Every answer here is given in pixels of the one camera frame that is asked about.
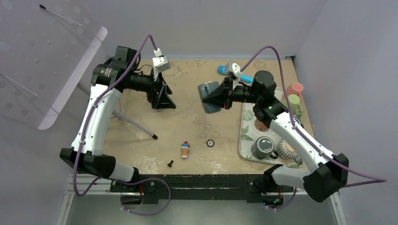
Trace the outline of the grey-blue ceramic mug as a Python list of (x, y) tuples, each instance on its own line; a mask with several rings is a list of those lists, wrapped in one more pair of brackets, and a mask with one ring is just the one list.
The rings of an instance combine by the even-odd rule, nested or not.
[(204, 112), (207, 114), (218, 113), (221, 111), (221, 107), (210, 100), (210, 98), (213, 97), (213, 91), (218, 87), (218, 82), (207, 82), (198, 86), (200, 102)]

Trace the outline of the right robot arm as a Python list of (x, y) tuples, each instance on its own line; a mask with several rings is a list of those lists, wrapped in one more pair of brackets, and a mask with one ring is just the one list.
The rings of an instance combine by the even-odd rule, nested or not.
[(307, 169), (294, 169), (278, 164), (266, 170), (261, 182), (263, 192), (280, 186), (303, 189), (316, 202), (323, 202), (347, 185), (349, 159), (322, 147), (289, 114), (276, 97), (276, 82), (268, 71), (258, 71), (250, 86), (235, 85), (237, 76), (229, 74), (221, 83), (207, 82), (198, 86), (202, 107), (208, 114), (230, 109), (233, 102), (253, 103), (255, 117), (285, 140), (306, 164)]

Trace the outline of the small round token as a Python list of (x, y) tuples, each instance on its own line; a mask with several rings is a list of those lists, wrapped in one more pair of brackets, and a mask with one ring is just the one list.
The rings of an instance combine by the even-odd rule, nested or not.
[(207, 140), (206, 145), (207, 145), (207, 147), (214, 147), (215, 142), (214, 142), (214, 140), (209, 139), (209, 140)]

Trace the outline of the striped ceramic mug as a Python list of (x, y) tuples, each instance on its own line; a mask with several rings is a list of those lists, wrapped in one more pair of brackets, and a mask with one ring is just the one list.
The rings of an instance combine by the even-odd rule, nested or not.
[(298, 153), (283, 139), (278, 142), (275, 151), (279, 157), (285, 160), (294, 160), (299, 156)]

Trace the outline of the blue toy microphone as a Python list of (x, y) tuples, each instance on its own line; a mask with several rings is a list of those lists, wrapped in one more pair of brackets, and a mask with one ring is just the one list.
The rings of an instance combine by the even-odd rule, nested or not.
[(253, 78), (242, 74), (241, 72), (236, 73), (236, 70), (230, 66), (220, 65), (217, 69), (219, 74), (228, 75), (232, 73), (235, 77), (239, 77), (241, 82), (252, 84)]

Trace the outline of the dark grey mug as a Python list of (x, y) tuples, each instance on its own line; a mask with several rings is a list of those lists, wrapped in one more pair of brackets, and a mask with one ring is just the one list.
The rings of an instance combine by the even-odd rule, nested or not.
[(256, 159), (277, 159), (279, 157), (275, 151), (275, 143), (271, 138), (266, 136), (259, 137), (251, 145), (251, 153)]

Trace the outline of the pink ceramic mug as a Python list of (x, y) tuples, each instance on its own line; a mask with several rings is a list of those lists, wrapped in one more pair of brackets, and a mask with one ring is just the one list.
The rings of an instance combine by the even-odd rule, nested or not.
[(299, 82), (294, 82), (293, 84), (291, 84), (289, 87), (287, 87), (285, 89), (285, 93), (287, 94), (287, 96), (294, 94), (297, 95), (300, 99), (300, 101), (303, 101), (303, 96), (302, 96), (302, 92), (303, 92), (303, 85)]

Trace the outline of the light green ceramic mug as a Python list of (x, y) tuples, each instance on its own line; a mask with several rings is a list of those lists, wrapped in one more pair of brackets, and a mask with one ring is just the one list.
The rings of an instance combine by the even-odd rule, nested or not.
[(301, 107), (300, 97), (296, 94), (290, 94), (288, 96), (288, 101), (291, 106), (291, 112), (297, 116), (301, 116), (303, 114), (303, 109)]

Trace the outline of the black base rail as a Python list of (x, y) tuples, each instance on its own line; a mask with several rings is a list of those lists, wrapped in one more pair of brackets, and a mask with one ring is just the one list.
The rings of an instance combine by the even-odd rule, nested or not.
[(157, 204), (159, 200), (226, 200), (261, 203), (284, 193), (292, 193), (289, 186), (266, 184), (263, 174), (141, 174), (141, 184), (113, 181), (110, 192), (122, 195), (137, 194), (143, 204)]

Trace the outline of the ice cream toy figure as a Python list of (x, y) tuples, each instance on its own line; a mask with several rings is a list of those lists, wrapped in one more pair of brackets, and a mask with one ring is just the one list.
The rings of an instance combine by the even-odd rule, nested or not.
[(190, 151), (190, 144), (187, 141), (181, 144), (181, 158), (188, 158)]

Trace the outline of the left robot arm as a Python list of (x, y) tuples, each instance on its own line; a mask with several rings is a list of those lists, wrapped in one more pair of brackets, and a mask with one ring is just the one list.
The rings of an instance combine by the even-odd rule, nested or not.
[(138, 169), (118, 163), (116, 158), (103, 153), (107, 127), (113, 110), (125, 89), (146, 93), (153, 109), (175, 109), (172, 94), (162, 72), (171, 68), (160, 49), (154, 50), (153, 68), (149, 75), (137, 72), (137, 63), (130, 71), (127, 67), (137, 51), (118, 46), (114, 57), (99, 64), (92, 73), (90, 99), (82, 125), (69, 148), (60, 151), (60, 158), (79, 172), (100, 178), (121, 180), (129, 192), (140, 185)]

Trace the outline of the white leaf-print tray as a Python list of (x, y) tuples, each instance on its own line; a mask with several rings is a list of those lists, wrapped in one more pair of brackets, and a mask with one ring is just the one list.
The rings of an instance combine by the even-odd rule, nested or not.
[(292, 157), (287, 157), (286, 159), (283, 157), (278, 157), (273, 159), (271, 157), (266, 157), (264, 159), (258, 159), (252, 154), (251, 147), (255, 143), (255, 141), (260, 137), (268, 137), (270, 138), (275, 145), (277, 145), (282, 137), (279, 136), (272, 130), (267, 131), (259, 131), (255, 127), (256, 117), (253, 112), (254, 104), (251, 103), (243, 103), (242, 109), (242, 120), (241, 120), (241, 131), (240, 131), (240, 140), (239, 140), (239, 154), (248, 160), (258, 161), (262, 163), (268, 164), (284, 164), (290, 167), (299, 168), (303, 165), (303, 162), (297, 157), (293, 159)]

